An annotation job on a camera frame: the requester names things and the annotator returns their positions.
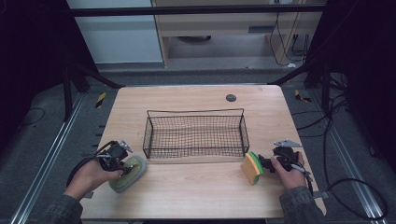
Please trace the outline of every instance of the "table surface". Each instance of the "table surface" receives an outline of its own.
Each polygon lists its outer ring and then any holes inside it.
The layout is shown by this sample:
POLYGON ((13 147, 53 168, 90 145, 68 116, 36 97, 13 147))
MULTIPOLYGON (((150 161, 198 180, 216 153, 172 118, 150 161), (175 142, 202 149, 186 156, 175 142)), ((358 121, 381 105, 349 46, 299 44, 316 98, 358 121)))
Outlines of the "table surface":
MULTIPOLYGON (((120 89, 99 147, 124 139, 134 150, 132 155, 145 159, 142 148, 148 110, 234 108, 245 109, 250 151, 269 158, 275 141, 301 143, 278 86, 161 86, 120 89), (234 94, 236 101, 228 102, 228 94, 234 94)), ((295 150, 303 152, 304 167, 311 171, 304 149, 295 150)), ((91 199, 83 199, 82 218, 283 217, 278 198, 284 188, 277 174, 266 171, 252 186, 241 168, 243 158, 195 161, 184 158, 162 164, 148 160, 146 173, 123 193, 104 184, 91 199)), ((318 190, 315 178, 313 188, 318 190)), ((322 199, 316 199, 316 203, 325 214, 322 199)))

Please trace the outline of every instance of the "gray floor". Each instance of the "gray floor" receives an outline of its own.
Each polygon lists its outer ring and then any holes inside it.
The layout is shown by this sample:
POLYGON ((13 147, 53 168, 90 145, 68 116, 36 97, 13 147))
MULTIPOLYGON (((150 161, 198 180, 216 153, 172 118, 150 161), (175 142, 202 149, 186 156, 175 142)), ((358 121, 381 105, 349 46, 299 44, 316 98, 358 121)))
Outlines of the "gray floor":
MULTIPOLYGON (((272 57, 268 43, 263 36, 212 36, 206 42, 178 39, 172 41, 170 61, 166 68, 148 69, 137 68, 133 72, 103 73, 104 76, 125 85, 188 85, 188 84, 233 84, 252 83, 264 84, 286 75, 292 68, 279 66, 272 57)), ((301 85, 304 75, 298 76, 285 84, 282 90, 290 107, 297 128, 303 127, 321 117, 316 103, 307 103, 294 97, 294 90, 298 89, 303 97, 316 99, 319 88, 305 90, 301 85)), ((47 181, 39 192, 35 206, 30 212, 27 223, 35 223, 35 219, 57 195, 62 194, 65 180, 70 170, 79 162, 79 153, 92 149, 100 141, 102 125, 111 110, 117 90, 111 90, 103 84, 89 79, 91 90, 83 94, 80 112, 58 155, 58 159, 51 167, 47 181), (100 109, 94 107, 101 92, 106 92, 106 99, 100 109)), ((0 220, 12 218, 28 192, 35 174, 46 158, 57 133, 63 124, 64 104, 62 86, 56 86, 37 95, 32 107, 41 108, 30 111, 25 123, 8 145, 8 155, 0 160, 0 220)), ((332 91, 332 96, 339 94, 332 91)), ((75 92, 74 99, 81 94, 75 92)), ((386 198, 389 214, 386 222, 396 223, 396 176, 389 169, 388 164, 379 158, 370 156, 368 144, 361 134, 357 123, 342 107, 333 115, 333 131, 337 131, 342 139, 342 147, 346 148, 351 160, 356 166, 354 172, 359 171, 362 177, 386 198)), ((304 150, 310 161, 319 189, 325 191, 327 184, 323 168, 323 137, 325 123, 299 131, 304 150)), ((330 136, 326 142, 327 169, 331 182, 350 176, 344 155, 340 152, 340 144, 330 136)), ((361 197, 356 193, 359 187, 345 183, 334 189, 334 192, 346 204, 364 213, 361 197)), ((329 223, 375 223, 348 212, 334 197, 324 200, 327 208, 326 219, 329 223)), ((278 223, 282 220, 269 220, 278 223)))

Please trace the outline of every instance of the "sleeve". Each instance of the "sleeve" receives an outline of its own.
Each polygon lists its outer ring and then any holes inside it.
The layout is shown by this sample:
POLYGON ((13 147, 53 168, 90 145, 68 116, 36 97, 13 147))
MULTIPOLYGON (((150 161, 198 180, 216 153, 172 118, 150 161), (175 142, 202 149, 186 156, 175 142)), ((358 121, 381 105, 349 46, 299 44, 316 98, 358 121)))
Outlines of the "sleeve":
POLYGON ((279 198, 285 223, 325 223, 321 210, 307 187, 290 189, 279 198))
POLYGON ((62 195, 51 203, 37 223, 77 224, 82 214, 82 205, 76 199, 62 195))

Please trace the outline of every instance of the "wire basket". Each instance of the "wire basket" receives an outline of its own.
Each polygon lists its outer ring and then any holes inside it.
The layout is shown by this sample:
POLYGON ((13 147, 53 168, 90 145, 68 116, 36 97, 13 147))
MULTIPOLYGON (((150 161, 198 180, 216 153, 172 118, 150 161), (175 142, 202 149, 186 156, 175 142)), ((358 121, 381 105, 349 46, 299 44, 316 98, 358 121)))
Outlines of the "wire basket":
POLYGON ((148 110, 143 143, 147 159, 244 157, 248 148, 244 109, 148 110))

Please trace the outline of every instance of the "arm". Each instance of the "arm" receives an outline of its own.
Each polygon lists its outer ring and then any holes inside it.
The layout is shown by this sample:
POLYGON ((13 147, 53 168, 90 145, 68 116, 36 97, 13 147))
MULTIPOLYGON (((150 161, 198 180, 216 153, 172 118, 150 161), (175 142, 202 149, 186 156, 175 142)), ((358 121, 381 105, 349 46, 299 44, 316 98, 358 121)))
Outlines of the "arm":
MULTIPOLYGON (((287 172, 275 158, 271 159, 286 192, 279 198, 285 214, 285 223, 324 223, 323 213, 306 187, 304 175, 295 169, 287 172)), ((304 165, 299 153, 299 163, 304 165)))
POLYGON ((79 201, 84 195, 108 180, 119 178, 120 175, 122 171, 103 170, 98 160, 89 161, 76 172, 64 194, 49 205, 37 223, 79 223, 82 213, 79 201))

